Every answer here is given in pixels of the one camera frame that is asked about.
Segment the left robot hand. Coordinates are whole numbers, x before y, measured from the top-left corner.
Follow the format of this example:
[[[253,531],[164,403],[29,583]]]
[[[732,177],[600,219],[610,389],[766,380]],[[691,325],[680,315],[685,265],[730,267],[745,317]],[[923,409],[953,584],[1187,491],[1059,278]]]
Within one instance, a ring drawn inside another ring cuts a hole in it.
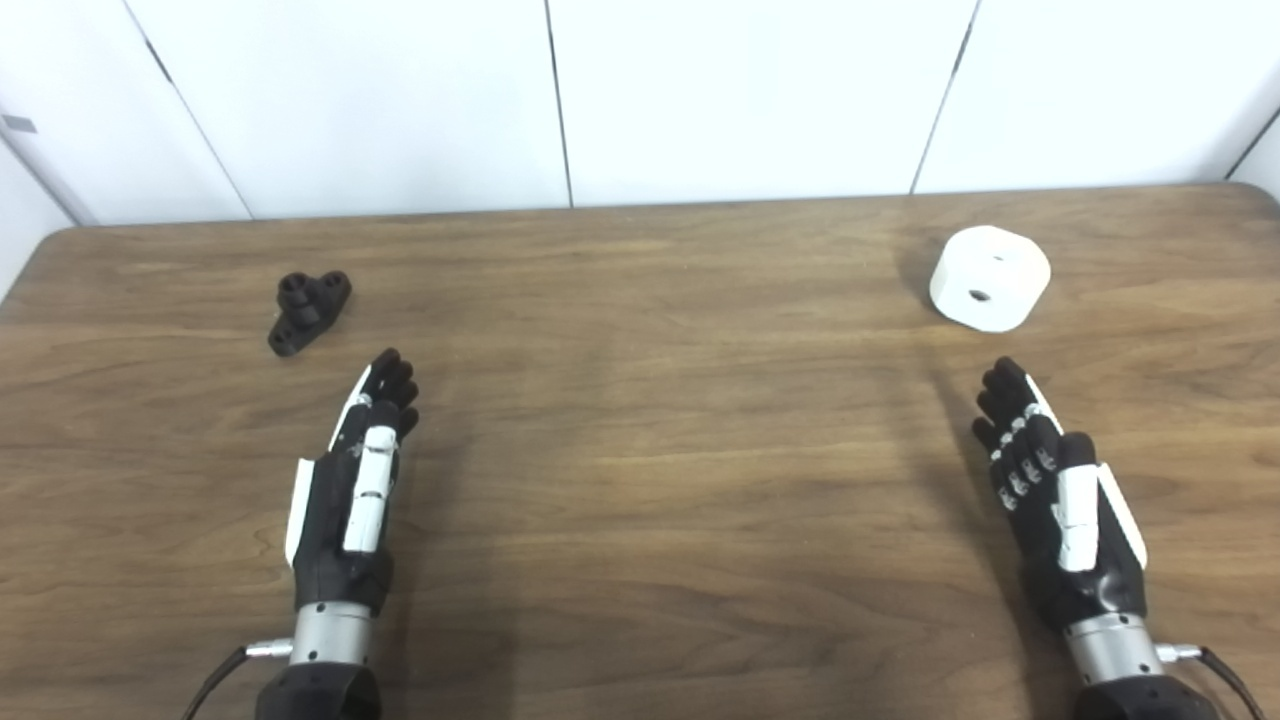
[[[390,497],[417,396],[412,364],[385,348],[355,382],[325,454],[300,460],[285,529],[296,609],[346,602],[381,614],[396,571]]]

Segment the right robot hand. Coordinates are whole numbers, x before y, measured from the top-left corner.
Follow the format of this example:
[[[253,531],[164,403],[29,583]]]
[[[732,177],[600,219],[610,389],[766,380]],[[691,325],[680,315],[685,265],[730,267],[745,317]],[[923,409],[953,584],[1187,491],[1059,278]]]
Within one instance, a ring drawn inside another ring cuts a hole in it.
[[[1094,439],[1062,427],[1033,377],[1000,357],[982,377],[972,430],[1021,555],[1020,578],[1044,624],[1148,612],[1148,553]]]

